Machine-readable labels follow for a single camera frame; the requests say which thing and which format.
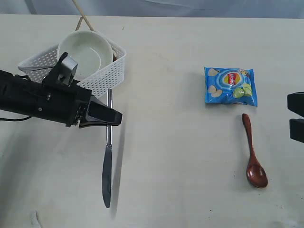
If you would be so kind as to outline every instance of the white plastic basket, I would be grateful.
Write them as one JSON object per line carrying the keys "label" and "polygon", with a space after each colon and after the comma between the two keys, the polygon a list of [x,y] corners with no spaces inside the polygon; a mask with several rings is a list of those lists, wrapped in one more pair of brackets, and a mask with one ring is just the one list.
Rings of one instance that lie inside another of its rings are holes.
{"label": "white plastic basket", "polygon": [[[100,98],[107,92],[107,89],[113,88],[124,81],[124,60],[126,51],[116,43],[108,39],[113,51],[117,54],[117,59],[96,73],[90,75],[77,83],[79,86],[92,90],[92,94]],[[56,51],[58,45],[52,46],[30,58],[19,63],[18,67],[39,67],[54,66],[57,62]],[[34,82],[41,83],[43,78],[51,69],[42,69],[36,71],[24,72]]]}

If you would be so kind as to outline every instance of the white table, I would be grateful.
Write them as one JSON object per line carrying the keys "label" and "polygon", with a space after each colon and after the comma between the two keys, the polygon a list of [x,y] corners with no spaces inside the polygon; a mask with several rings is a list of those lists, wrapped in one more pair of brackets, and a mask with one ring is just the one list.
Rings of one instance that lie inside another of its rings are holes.
{"label": "white table", "polygon": [[[113,198],[101,195],[105,128],[0,123],[0,227],[303,227],[304,144],[286,96],[304,88],[304,20],[89,17],[124,47],[113,90]],[[77,16],[0,15],[0,69],[58,43]],[[203,66],[254,68],[258,108],[205,105]],[[251,117],[269,185],[251,187],[240,115]],[[0,117],[18,114],[0,111]]]}

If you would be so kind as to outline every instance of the knife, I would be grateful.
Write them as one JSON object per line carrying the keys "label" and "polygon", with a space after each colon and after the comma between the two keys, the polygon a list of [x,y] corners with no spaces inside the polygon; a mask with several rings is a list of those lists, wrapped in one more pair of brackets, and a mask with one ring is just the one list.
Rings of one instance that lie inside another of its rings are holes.
{"label": "knife", "polygon": [[[112,108],[112,89],[108,89],[108,107]],[[106,126],[106,147],[104,154],[103,174],[101,178],[102,193],[106,208],[111,202],[111,181],[112,181],[112,126]]]}

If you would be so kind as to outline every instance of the wooden spoon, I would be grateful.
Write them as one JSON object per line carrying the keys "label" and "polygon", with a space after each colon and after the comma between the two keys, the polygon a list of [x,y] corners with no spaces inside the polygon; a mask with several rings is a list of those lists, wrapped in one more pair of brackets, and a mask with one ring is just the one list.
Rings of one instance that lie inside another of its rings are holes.
{"label": "wooden spoon", "polygon": [[247,114],[242,114],[243,124],[247,133],[248,144],[250,149],[250,158],[247,166],[247,179],[248,181],[257,188],[265,188],[268,184],[268,179],[265,170],[258,162],[252,144],[252,131],[250,118]]}

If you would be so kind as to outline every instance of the blue snack bag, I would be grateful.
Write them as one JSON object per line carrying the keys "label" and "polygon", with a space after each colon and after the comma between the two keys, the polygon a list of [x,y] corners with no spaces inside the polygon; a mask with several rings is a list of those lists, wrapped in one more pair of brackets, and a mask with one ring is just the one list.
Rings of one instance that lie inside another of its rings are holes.
{"label": "blue snack bag", "polygon": [[205,67],[206,103],[257,107],[253,69]]}

